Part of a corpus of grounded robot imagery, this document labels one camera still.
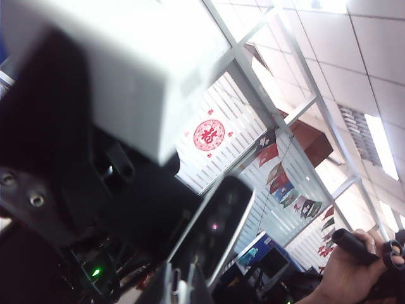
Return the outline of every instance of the green led light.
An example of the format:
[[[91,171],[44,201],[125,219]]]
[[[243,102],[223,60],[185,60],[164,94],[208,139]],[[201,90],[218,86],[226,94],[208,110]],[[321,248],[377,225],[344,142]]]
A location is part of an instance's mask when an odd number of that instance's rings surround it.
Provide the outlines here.
[[[95,277],[96,275],[100,274],[100,272],[101,272],[100,268],[97,268],[97,269],[93,272],[93,274],[92,274],[91,276],[92,276],[92,277]]]

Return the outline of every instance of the pennant flag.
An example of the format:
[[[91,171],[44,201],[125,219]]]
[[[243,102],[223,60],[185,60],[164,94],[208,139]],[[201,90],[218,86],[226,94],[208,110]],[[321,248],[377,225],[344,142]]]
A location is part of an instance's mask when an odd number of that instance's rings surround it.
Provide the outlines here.
[[[312,209],[309,211],[308,217],[314,217],[319,212],[319,210],[321,210],[321,207],[322,203],[320,201],[316,201],[313,204]]]
[[[288,194],[285,196],[285,198],[281,201],[281,204],[283,204],[283,208],[288,207],[291,205],[299,196],[299,193],[297,190],[293,189]]]
[[[287,177],[287,174],[284,172],[283,174],[280,174],[278,177],[274,179],[274,181],[270,185],[270,193],[273,194],[274,192],[277,191],[277,189],[286,183],[288,183],[290,180]]]
[[[329,242],[327,242],[325,249],[328,250],[329,248],[331,248],[333,246],[334,242],[332,240],[330,240]]]
[[[311,211],[314,204],[315,202],[313,200],[307,199],[302,206],[300,217],[306,219],[308,217],[309,211]]]
[[[332,238],[332,234],[335,233],[335,231],[336,231],[336,228],[333,227],[333,229],[326,236],[323,237],[323,241],[326,242],[327,240]]]
[[[277,176],[283,174],[284,172],[284,167],[281,163],[275,165],[275,167],[272,168],[268,174],[266,185],[272,183]]]
[[[299,212],[301,210],[301,207],[303,206],[303,204],[305,203],[306,200],[307,199],[304,196],[300,195],[298,197],[298,199],[296,200],[296,203],[294,204],[294,210],[296,212]]]
[[[333,219],[333,217],[330,218],[330,219],[325,223],[325,225],[323,225],[321,231],[324,231],[327,227],[333,225],[334,223],[335,223],[335,220]]]
[[[276,143],[276,132],[274,130],[267,131],[262,137],[257,141],[256,153],[264,150],[268,146]]]
[[[262,149],[258,155],[259,168],[276,156],[278,156],[277,144],[271,144],[267,148]]]
[[[329,210],[325,213],[325,216],[322,220],[325,220],[327,217],[333,215],[333,206],[329,208]]]
[[[288,182],[277,189],[277,191],[274,193],[274,197],[277,199],[278,202],[281,202],[283,200],[283,197],[287,195],[287,193],[292,188],[294,188],[294,186],[290,182]]]

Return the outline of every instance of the black handle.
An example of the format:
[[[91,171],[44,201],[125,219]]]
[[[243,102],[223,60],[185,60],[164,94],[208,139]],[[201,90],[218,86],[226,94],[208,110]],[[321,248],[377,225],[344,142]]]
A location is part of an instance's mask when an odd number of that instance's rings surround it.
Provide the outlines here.
[[[336,230],[332,241],[357,258],[359,263],[369,265],[378,260],[378,256],[368,252],[366,245],[346,229]]]

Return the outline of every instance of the red circular emblem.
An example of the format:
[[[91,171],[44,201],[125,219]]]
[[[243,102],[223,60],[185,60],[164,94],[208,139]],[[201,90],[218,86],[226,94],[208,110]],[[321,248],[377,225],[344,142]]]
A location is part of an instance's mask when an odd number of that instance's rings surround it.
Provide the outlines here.
[[[203,151],[211,151],[217,148],[223,141],[225,128],[215,119],[209,119],[200,123],[194,132],[194,144]]]

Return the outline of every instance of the air vent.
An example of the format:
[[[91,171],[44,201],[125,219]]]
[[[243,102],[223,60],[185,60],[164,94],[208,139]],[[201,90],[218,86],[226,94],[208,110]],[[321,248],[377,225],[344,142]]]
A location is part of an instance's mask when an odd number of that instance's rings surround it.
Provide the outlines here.
[[[364,160],[372,162],[373,165],[381,167],[380,158],[378,157],[377,150],[371,137],[370,130],[368,129],[364,113],[350,109],[346,106],[339,105],[340,112],[343,116],[344,122],[349,129],[354,143],[360,152],[360,156]]]

